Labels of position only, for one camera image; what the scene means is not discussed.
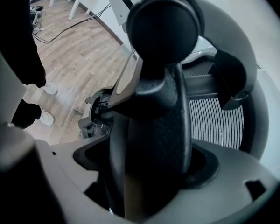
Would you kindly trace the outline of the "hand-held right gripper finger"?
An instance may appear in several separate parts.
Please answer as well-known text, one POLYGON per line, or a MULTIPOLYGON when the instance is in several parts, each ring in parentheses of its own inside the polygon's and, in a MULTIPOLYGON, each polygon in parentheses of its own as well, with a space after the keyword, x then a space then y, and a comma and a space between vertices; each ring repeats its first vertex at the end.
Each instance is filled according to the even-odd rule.
POLYGON ((12 124, 26 88, 0 51, 0 173, 12 170, 33 150, 33 138, 12 124))

